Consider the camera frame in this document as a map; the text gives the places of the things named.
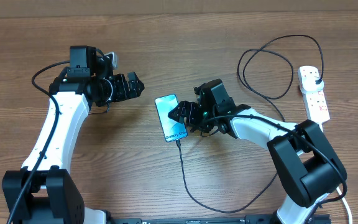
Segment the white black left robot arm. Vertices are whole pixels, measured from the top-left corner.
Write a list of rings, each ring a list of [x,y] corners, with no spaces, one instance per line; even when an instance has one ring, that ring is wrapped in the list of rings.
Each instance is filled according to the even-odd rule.
[[[141,95],[136,73],[114,74],[118,57],[87,45],[70,47],[60,74],[45,90],[49,108],[37,142],[20,170],[9,170],[2,190],[8,223],[112,223],[109,211],[85,206],[70,175],[80,128],[91,107],[109,106]]]

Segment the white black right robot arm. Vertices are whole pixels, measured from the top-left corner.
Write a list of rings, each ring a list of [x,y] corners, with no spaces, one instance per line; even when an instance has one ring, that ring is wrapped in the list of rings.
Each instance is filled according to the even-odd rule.
[[[236,105],[222,80],[194,89],[196,102],[181,101],[167,114],[192,131],[217,128],[235,139],[267,149],[287,197],[271,223],[314,223],[325,203],[344,198],[347,173],[332,145],[314,121],[286,123],[264,116],[248,105]]]

